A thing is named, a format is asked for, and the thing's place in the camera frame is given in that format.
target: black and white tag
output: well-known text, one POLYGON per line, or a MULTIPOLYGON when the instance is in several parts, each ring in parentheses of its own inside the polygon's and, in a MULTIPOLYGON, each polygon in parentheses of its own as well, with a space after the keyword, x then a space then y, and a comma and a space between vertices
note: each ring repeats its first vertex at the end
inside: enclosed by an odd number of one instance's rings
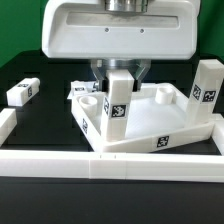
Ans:
POLYGON ((113 105, 111 111, 111 118, 124 118, 126 117, 127 105, 113 105))
POLYGON ((193 94, 193 97, 194 97, 196 100, 199 100, 199 99, 200 99, 200 96, 201 96, 201 89, 200 89, 197 85, 195 85, 192 94, 193 94))
POLYGON ((17 87, 23 87, 26 88, 28 86, 28 84, 19 84, 17 87))
POLYGON ((84 87, 76 87, 75 88, 75 91, 79 92, 79 91, 84 91, 85 88, 84 87))
POLYGON ((104 108, 106 114, 108 115, 109 114, 109 109, 110 109, 110 104, 109 104, 109 102, 108 102, 106 97, 104 98, 104 106, 103 106, 103 108, 104 108))
POLYGON ((158 139, 157 148, 167 146, 169 143, 169 136, 164 136, 158 139))
POLYGON ((216 97, 216 91, 205 91, 202 103, 212 103, 215 100, 216 97))
POLYGON ((85 119, 83 119, 82 129, 83 129, 83 131, 87 134, 87 131, 88 131, 88 124, 87 124, 87 122, 85 121, 85 119))
POLYGON ((33 92, 32 92, 32 87, 30 87, 28 89, 28 97, 31 97, 33 95, 33 92))

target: black surface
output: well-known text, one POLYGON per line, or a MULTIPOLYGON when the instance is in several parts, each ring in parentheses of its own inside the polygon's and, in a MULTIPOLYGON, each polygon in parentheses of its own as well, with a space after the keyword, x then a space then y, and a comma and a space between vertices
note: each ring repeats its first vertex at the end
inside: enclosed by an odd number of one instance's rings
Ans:
MULTIPOLYGON (((145 82, 169 82, 189 95, 199 58, 155 61, 145 82)), ((3 149, 90 151, 70 112, 70 82, 93 80, 88 61, 18 55, 0 69, 0 110, 6 91, 38 77, 40 93, 17 108, 18 125, 3 149)), ((224 112, 222 88, 215 112, 224 112)), ((219 155, 207 141, 160 153, 219 155)), ((224 223, 224 185, 217 183, 0 177, 0 224, 224 223)))

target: white tray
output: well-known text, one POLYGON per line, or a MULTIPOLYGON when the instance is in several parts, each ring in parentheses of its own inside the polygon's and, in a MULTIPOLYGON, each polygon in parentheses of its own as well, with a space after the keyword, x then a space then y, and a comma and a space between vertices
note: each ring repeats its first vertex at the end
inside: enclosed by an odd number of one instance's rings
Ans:
POLYGON ((214 119, 205 124, 185 127, 188 98, 171 84, 144 84, 133 93, 125 139, 116 142, 103 140, 100 123, 105 93, 91 93, 98 100, 97 114, 88 117, 76 95, 72 99, 72 114, 96 152, 153 152, 210 138, 214 119), (155 102, 158 87, 170 87, 174 98, 170 105, 155 102))

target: green background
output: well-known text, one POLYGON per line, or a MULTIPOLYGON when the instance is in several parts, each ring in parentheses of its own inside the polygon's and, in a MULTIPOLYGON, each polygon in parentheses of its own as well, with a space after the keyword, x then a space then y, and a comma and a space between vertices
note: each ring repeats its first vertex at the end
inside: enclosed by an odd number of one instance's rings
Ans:
MULTIPOLYGON (((0 67, 20 52, 41 48, 47 1, 0 1, 0 67)), ((202 0, 198 23, 198 52, 224 59, 224 1, 202 0)))

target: white foam block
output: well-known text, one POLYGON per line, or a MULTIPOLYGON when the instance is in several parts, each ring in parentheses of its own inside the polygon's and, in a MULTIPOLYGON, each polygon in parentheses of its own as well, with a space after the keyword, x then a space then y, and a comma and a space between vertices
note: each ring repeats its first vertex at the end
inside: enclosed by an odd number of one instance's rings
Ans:
POLYGON ((92 153, 90 159, 90 179, 125 179, 126 154, 92 153))
POLYGON ((40 80, 37 78, 24 79, 7 91, 9 106, 22 107, 39 92, 40 80))
POLYGON ((220 153, 224 155, 224 119, 215 121, 212 139, 217 145, 220 153))
POLYGON ((0 151, 0 176, 89 178, 89 153, 0 151))
POLYGON ((134 79, 128 70, 109 70, 109 92, 104 99, 101 136, 106 141, 124 139, 134 79))
POLYGON ((208 122, 222 81, 224 65, 218 60, 201 60, 187 105, 186 126, 208 122))
POLYGON ((0 113, 0 147, 17 124, 15 109, 4 109, 0 113))
POLYGON ((224 181, 223 156, 126 154, 126 179, 224 181))

